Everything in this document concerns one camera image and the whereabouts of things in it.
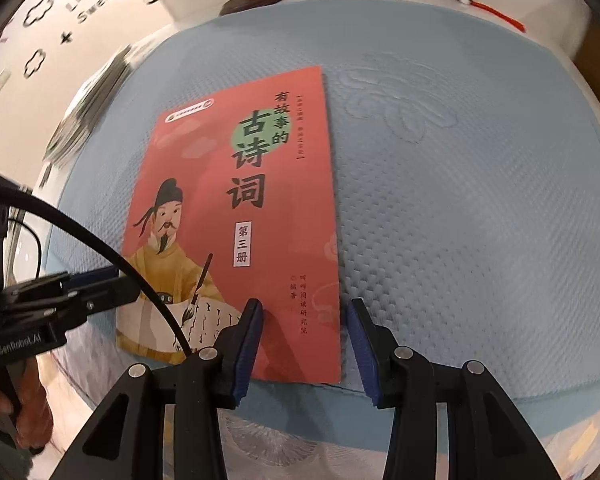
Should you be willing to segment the person's left hand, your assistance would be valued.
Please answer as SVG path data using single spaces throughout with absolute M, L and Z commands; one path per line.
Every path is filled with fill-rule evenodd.
M 18 388 L 18 398 L 20 411 L 15 421 L 16 445 L 23 450 L 40 450 L 50 442 L 54 418 L 35 358 L 27 359 Z M 12 402 L 0 390 L 0 417 L 9 416 L 13 411 Z

